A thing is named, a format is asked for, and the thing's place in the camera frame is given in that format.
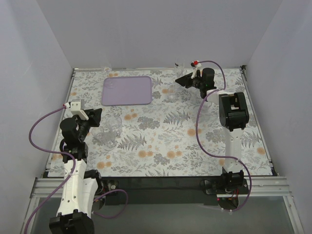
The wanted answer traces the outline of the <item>tall clear champagne flute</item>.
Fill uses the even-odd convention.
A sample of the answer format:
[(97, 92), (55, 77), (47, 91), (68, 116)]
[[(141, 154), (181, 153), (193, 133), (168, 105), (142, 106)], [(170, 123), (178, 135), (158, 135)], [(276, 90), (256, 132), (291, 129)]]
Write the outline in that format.
[(180, 78), (181, 76), (183, 76), (183, 72), (184, 72), (184, 66), (185, 66), (185, 61), (183, 58), (181, 57), (177, 57), (175, 59), (175, 75), (177, 78)]

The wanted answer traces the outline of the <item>clear stemmed wine glass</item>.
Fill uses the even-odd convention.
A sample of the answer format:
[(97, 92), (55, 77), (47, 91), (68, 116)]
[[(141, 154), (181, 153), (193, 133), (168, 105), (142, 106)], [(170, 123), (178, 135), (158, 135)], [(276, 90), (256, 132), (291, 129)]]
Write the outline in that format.
[(109, 63), (103, 63), (101, 65), (101, 72), (104, 78), (104, 87), (108, 89), (113, 89), (116, 87), (116, 82), (109, 76), (112, 71), (112, 67)]

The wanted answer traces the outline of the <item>clear ribbed tumbler glass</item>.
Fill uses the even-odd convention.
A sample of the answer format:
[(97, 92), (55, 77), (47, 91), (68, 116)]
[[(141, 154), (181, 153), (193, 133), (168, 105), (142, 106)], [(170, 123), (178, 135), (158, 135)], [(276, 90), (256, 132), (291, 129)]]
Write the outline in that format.
[(110, 116), (106, 119), (106, 127), (115, 134), (116, 138), (120, 138), (122, 133), (122, 119), (119, 116)]

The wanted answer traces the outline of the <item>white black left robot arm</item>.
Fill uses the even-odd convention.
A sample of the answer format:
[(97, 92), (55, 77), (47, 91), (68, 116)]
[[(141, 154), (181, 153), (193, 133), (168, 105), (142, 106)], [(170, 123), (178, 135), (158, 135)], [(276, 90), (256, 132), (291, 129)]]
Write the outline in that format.
[(60, 123), (63, 140), (64, 180), (61, 202), (56, 217), (49, 221), (54, 234), (93, 234), (91, 211), (94, 196), (103, 190), (98, 170), (87, 170), (88, 146), (85, 142), (90, 129), (99, 127), (101, 109), (85, 111), (86, 117), (73, 115)]

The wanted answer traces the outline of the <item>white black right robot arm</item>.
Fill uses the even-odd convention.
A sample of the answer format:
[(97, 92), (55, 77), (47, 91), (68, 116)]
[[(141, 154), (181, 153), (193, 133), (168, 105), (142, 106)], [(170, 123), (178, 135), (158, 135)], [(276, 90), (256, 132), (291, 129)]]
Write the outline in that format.
[[(202, 103), (195, 122), (195, 136), (200, 149), (213, 158), (224, 160), (219, 182), (212, 184), (215, 190), (238, 194), (244, 183), (246, 165), (241, 161), (241, 138), (250, 116), (243, 92), (230, 93), (215, 86), (215, 71), (212, 68), (197, 68), (192, 73), (175, 80), (175, 83), (188, 89), (194, 87), (200, 91)], [(217, 156), (206, 151), (199, 140), (198, 124), (201, 109), (205, 102), (218, 105), (219, 121), (225, 134), (226, 155)]]

